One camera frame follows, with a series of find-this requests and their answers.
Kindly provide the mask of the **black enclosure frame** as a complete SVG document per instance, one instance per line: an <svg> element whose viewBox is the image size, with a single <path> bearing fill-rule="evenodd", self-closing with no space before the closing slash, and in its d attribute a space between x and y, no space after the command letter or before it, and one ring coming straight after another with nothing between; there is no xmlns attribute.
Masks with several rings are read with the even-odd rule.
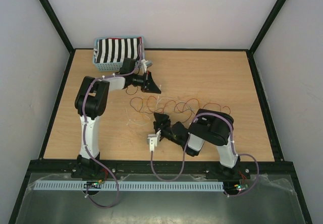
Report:
<svg viewBox="0 0 323 224"><path fill-rule="evenodd" d="M59 88L59 92L54 104L54 108L49 120L49 125L48 128L46 130L46 135L42 144L42 148L40 151L40 158L36 159L36 160L32 160L29 168L26 172L26 175L24 177L24 180L22 182L22 186L21 189L19 191L15 206L13 208L9 223L16 223L17 219L18 219L18 214L19 211L21 210L21 206L22 206L22 202L23 202L23 197L26 194L26 190L27 190L27 182L30 179L30 175L32 172L35 172L36 170L40 170L40 171L45 171L45 170L52 170L54 172L62 172L64 170L71 170L72 168L72 161L70 160L42 160L41 157L43 157L44 153L45 153L45 149L47 146L47 142L50 136L50 132L54 123L54 119L56 117L56 113L58 110L58 106L59 103L61 101L62 95L63 95L63 90L68 78L68 74L72 65L72 60L74 58L75 52L76 52L76 48L74 48L70 42L70 40L68 39L58 17L56 16L49 0L39 0L42 7L44 8L45 12L47 13L49 19L51 20L51 23L53 24L53 26L55 27L55 30L57 31L57 33L59 34L61 40L63 41L64 45L66 46L70 56L69 59L67 61L67 65L63 74L63 79ZM311 223L311 217L300 187L300 183L294 168L294 165L292 162L290 161L286 161L283 157L283 152L278 140L278 136L277 136L277 132L276 129L274 127L274 122L273 122L273 118L270 112L270 108L267 102L267 98L265 96L265 91L261 82L261 78L259 75L259 71L258 68L256 66L255 60L254 60L254 53L256 52L256 50L258 49L260 43L262 42L263 38L265 37L266 33L268 32L268 30L270 29L270 26L272 25L273 21L275 20L276 16L279 14L281 8L283 7L284 3L286 2L286 0L277 0L273 6L273 8L271 9L271 12L269 13L267 19L265 20L262 28L260 29L255 41L253 42L252 46L250 49L246 49L246 55L247 55L247 59L249 62L249 66L250 66L250 70L252 73L252 78L254 81L254 85L255 85L255 89L256 89L256 93L257 93L257 97L258 97L258 101L260 103L260 108L262 111L262 116L264 119L264 123L266 126L266 130L267 130L267 134L269 136L269 140L270 140L270 145L275 157L275 161L273 163L269 163L269 162L261 162L261 166L265 167L265 169L270 170L272 172L275 173L279 173L279 174L283 174L283 173L287 173L288 175L291 176L292 178L292 183L295 187L296 193L297 193L297 198L298 198L298 202L300 204L300 208L302 211L302 216L304 218L305 223Z"/></svg>

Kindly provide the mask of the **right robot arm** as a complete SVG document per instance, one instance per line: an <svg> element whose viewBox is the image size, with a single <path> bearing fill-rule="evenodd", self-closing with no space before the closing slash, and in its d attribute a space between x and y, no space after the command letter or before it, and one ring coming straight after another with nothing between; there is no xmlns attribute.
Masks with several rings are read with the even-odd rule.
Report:
<svg viewBox="0 0 323 224"><path fill-rule="evenodd" d="M234 119L229 114L200 108L188 128L181 122L172 125L166 114L153 115L155 133L147 136L150 151L157 147L158 141L166 138L181 146L189 156L198 156L204 143L209 142L217 148L222 175L232 178L238 173L238 154L233 140Z"/></svg>

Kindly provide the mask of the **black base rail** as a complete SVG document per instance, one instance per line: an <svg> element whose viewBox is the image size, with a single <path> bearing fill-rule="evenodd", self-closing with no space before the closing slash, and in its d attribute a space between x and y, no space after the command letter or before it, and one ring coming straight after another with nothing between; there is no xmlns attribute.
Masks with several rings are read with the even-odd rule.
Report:
<svg viewBox="0 0 323 224"><path fill-rule="evenodd" d="M103 160L118 179L126 174L152 175L150 161L123 161ZM153 168L162 178L167 175L174 177L179 174L182 167L180 161L154 161ZM29 173L69 173L74 178L99 179L104 178L102 167L97 170L88 169L76 162L76 160L32 160L27 169ZM252 162L238 162L233 168L227 168L218 161L186 161L184 163L184 175L203 175L208 179L239 180L243 175L250 177L256 174L256 168Z"/></svg>

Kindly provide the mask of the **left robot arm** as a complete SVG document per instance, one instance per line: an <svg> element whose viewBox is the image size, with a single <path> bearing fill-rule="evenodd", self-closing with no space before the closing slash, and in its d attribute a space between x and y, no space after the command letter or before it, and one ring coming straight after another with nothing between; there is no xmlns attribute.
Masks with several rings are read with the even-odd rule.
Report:
<svg viewBox="0 0 323 224"><path fill-rule="evenodd" d="M75 99L75 108L82 125L82 143L77 161L83 164L83 171L89 177L99 175L98 130L100 117L103 115L110 91L123 90L133 85L140 87L144 93L160 94L148 70L152 61L126 58L117 73L93 78L84 77Z"/></svg>

